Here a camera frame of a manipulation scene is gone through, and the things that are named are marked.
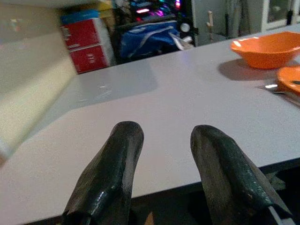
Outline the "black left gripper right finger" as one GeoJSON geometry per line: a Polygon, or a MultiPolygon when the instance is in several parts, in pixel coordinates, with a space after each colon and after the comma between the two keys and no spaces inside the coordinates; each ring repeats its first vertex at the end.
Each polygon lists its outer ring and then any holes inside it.
{"type": "Polygon", "coordinates": [[[291,225],[293,215],[262,171],[227,134],[197,125],[191,152],[214,225],[291,225]]]}

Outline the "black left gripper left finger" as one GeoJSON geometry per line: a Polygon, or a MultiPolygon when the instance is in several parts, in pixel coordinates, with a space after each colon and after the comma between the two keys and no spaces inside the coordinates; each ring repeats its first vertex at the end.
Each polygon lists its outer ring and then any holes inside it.
{"type": "Polygon", "coordinates": [[[144,133],[133,121],[117,123],[81,173],[62,213],[63,225],[126,225],[144,133]]]}

